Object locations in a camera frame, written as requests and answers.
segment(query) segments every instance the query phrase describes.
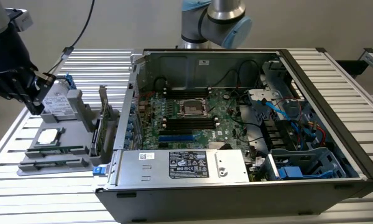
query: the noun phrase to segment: capacitor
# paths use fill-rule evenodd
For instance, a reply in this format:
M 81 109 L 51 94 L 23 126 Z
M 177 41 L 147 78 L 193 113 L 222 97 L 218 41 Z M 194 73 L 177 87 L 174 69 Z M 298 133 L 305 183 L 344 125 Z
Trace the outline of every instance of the capacitor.
M 228 94 L 224 94 L 224 95 L 222 95 L 222 99 L 229 100 L 229 99 L 230 99 L 230 96 L 229 96 Z

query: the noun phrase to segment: sticker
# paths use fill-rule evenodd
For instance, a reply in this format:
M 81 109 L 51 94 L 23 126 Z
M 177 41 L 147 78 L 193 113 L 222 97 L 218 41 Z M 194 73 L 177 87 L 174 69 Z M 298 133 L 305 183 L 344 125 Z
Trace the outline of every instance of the sticker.
M 168 161 L 169 178 L 182 179 L 209 177 L 205 151 L 169 152 Z
M 154 153 L 140 153 L 140 160 L 153 160 Z
M 198 65 L 209 65 L 210 61 L 208 60 L 198 60 Z
M 73 109 L 69 105 L 69 101 L 65 96 L 45 97 L 43 103 L 45 109 L 49 110 L 49 112 L 55 116 L 75 114 Z

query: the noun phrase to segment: circuit board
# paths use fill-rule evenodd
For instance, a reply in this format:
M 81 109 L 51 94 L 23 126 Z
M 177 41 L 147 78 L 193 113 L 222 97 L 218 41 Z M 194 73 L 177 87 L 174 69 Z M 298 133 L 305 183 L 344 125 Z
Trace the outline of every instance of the circuit board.
M 209 93 L 206 98 L 169 100 L 157 93 L 153 96 L 143 98 L 140 101 L 140 114 L 144 114 L 144 150 L 213 148 L 222 143 L 229 144 L 233 149 L 241 149 L 242 151 L 249 150 L 249 144 L 237 140 L 233 134 L 233 130 L 240 133 L 244 127 L 230 119 L 229 114 L 226 113 L 226 109 L 232 101 L 229 94 L 229 91 L 216 89 L 212 93 Z M 158 147 L 158 132 L 165 129 L 161 124 L 162 118 L 188 119 L 202 117 L 218 118 L 220 125 L 216 129 L 193 130 L 192 141 L 166 142 L 168 147 Z

